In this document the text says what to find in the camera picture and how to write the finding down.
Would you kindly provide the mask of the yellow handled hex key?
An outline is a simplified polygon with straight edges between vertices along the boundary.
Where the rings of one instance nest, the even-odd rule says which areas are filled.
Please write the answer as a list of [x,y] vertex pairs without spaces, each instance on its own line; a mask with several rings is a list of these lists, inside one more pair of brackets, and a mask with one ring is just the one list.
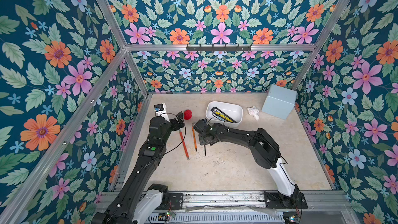
[[234,119],[230,118],[228,115],[223,114],[223,113],[216,113],[216,118],[218,118],[220,121],[225,121],[228,123],[237,123]]

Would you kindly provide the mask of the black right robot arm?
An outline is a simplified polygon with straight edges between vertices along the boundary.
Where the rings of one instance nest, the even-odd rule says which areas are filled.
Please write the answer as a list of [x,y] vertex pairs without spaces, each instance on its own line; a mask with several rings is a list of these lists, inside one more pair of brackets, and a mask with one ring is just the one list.
[[267,206],[280,206],[285,209],[302,207],[304,195],[288,175],[285,169],[286,161],[281,155],[279,145],[263,128],[244,131],[221,123],[211,124],[206,119],[201,119],[194,124],[193,129],[198,133],[202,146],[225,142],[250,150],[256,164],[268,170],[277,186],[277,193],[264,192]]

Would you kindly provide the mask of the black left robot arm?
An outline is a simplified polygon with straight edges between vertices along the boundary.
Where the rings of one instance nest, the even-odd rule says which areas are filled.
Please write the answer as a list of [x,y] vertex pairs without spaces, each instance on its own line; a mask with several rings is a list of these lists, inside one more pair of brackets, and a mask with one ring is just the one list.
[[145,186],[166,154],[172,132],[185,127],[183,112],[166,120],[162,113],[150,120],[149,134],[140,148],[135,167],[115,200],[104,213],[97,212],[93,224],[143,224],[152,212],[168,203],[168,186],[153,184],[144,197]]

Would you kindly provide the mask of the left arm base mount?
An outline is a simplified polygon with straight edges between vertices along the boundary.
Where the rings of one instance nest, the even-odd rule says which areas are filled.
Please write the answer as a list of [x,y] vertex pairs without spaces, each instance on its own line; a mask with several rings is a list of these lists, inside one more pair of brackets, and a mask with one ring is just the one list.
[[167,213],[170,213],[182,209],[182,205],[182,193],[170,194],[168,186],[152,184],[139,200],[132,217],[132,223],[143,224],[157,209],[166,210]]

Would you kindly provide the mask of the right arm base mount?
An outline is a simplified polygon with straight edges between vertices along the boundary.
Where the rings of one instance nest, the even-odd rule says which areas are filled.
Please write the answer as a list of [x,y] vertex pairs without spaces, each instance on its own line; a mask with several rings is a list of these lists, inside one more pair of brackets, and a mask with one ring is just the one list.
[[291,196],[285,196],[279,192],[264,192],[264,201],[267,208],[273,209],[308,209],[304,194],[298,185],[294,185]]

